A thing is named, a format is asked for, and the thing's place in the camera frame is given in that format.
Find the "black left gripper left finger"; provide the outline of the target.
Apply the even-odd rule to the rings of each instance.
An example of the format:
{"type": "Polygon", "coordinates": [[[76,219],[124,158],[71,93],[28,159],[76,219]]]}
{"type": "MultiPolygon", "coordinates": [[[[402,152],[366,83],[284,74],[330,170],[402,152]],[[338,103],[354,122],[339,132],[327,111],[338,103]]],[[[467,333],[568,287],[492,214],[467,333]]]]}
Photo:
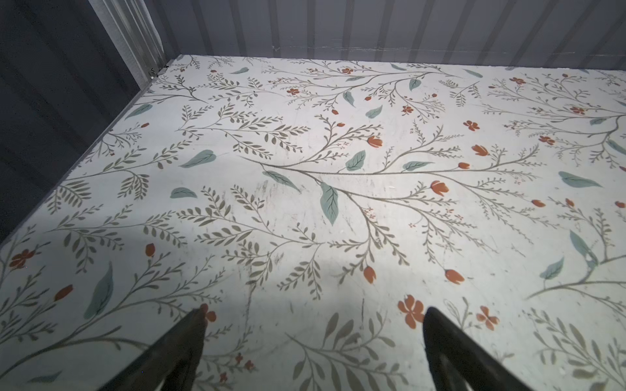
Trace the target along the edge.
{"type": "Polygon", "coordinates": [[[190,311],[102,390],[192,389],[204,349],[205,313],[190,311]]]}

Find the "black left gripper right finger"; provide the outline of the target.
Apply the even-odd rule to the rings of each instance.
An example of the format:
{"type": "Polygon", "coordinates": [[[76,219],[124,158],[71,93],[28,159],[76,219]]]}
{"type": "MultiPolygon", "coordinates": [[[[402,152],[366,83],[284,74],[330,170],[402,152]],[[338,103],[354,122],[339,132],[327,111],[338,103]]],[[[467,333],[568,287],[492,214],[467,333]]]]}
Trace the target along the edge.
{"type": "Polygon", "coordinates": [[[423,337],[438,391],[531,390],[433,306],[425,312],[423,337]]]}

